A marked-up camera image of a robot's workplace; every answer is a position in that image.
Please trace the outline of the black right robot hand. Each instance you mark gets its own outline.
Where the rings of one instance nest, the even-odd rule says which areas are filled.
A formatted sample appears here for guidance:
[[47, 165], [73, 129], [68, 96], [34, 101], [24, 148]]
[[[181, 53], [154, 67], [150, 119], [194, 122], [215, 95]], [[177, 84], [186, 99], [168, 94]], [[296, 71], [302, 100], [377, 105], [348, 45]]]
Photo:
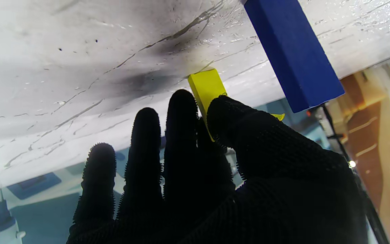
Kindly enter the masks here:
[[227, 96], [208, 126], [193, 95], [169, 100], [164, 164], [157, 112], [139, 110], [114, 217], [113, 147], [91, 148], [68, 244], [366, 244], [343, 156]]

